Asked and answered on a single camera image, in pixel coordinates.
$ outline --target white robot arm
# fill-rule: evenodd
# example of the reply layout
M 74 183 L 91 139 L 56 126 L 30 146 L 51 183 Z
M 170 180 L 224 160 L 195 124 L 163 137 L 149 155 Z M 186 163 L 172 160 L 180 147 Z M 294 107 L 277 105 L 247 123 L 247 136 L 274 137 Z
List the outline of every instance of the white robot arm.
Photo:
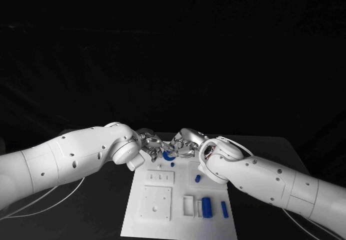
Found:
M 209 139 L 201 132 L 183 128 L 170 145 L 176 143 L 179 149 L 190 146 L 190 151 L 179 154 L 177 149 L 169 152 L 169 157 L 189 158 L 198 151 L 198 169 L 216 183 L 227 184 L 231 181 L 254 198 L 300 214 L 346 239 L 343 187 L 252 154 L 244 157 L 242 151 L 232 144 L 235 142 L 222 136 Z
M 120 122 L 77 130 L 41 145 L 0 156 L 0 210 L 29 195 L 68 184 L 95 173 L 105 162 L 127 164 L 131 171 L 144 163 L 143 149 L 156 161 L 169 150 L 154 132 L 134 131 Z

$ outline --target table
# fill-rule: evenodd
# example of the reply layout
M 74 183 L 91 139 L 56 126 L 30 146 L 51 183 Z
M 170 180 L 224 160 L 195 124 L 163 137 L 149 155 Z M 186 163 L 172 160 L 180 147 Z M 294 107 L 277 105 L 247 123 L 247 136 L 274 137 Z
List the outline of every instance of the table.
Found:
M 175 133 L 156 133 L 170 141 Z M 222 135 L 254 153 L 304 174 L 310 174 L 290 142 L 281 137 Z M 0 238 L 7 239 L 123 239 L 120 237 L 134 173 L 127 165 L 108 162 L 88 176 L 74 195 L 46 212 L 0 221 Z M 62 185 L 20 214 L 33 213 L 55 204 L 75 189 L 79 181 Z M 297 227 L 283 210 L 242 193 L 228 183 L 228 195 L 239 240 L 313 239 Z

